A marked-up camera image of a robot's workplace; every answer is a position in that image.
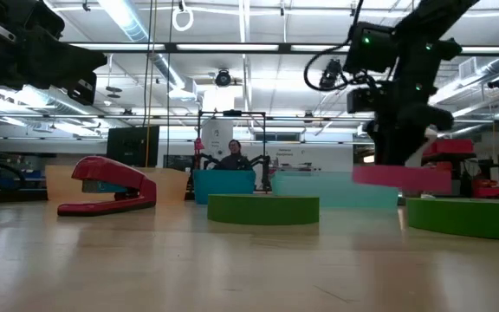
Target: pink block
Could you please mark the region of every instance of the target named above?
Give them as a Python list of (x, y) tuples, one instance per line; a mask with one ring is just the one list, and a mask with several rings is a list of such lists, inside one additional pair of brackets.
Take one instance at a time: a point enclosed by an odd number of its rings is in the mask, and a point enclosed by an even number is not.
[(398, 187), (402, 191), (451, 193), (451, 172), (404, 166), (356, 166), (353, 182)]

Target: tan box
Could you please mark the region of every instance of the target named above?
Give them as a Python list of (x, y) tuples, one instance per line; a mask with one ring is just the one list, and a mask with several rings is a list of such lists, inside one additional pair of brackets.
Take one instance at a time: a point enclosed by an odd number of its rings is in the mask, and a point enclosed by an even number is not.
[[(114, 200), (112, 193), (83, 193), (82, 181), (70, 178), (74, 166), (45, 166), (49, 201), (58, 204)], [(157, 204), (175, 205), (184, 202), (189, 174), (174, 169), (136, 168), (157, 185)]]

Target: light blue block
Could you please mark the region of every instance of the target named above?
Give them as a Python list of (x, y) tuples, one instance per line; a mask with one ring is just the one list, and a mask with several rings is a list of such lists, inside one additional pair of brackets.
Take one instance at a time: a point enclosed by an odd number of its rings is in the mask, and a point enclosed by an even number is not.
[(196, 203), (207, 205), (209, 195), (253, 194), (255, 183), (254, 171), (196, 170), (194, 172)]
[(317, 196), (323, 208), (398, 207), (397, 188), (356, 184), (351, 172), (276, 172), (272, 186), (277, 196)]

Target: giant stapler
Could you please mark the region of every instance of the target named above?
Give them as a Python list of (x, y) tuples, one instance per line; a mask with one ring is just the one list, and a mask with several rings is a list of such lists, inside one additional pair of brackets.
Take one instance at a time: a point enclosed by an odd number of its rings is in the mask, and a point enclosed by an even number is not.
[(93, 217), (155, 206), (157, 186), (144, 173), (100, 156), (82, 159), (72, 179), (82, 180), (83, 192), (114, 192), (114, 201), (59, 205), (59, 216)]

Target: green round platform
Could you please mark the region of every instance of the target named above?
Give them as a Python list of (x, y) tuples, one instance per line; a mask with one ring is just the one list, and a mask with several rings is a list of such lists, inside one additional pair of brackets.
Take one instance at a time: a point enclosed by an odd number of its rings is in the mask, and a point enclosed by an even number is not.
[(499, 200), (408, 198), (407, 210), (414, 228), (499, 239)]
[(319, 198), (209, 195), (207, 218), (231, 224), (312, 224), (319, 222)]

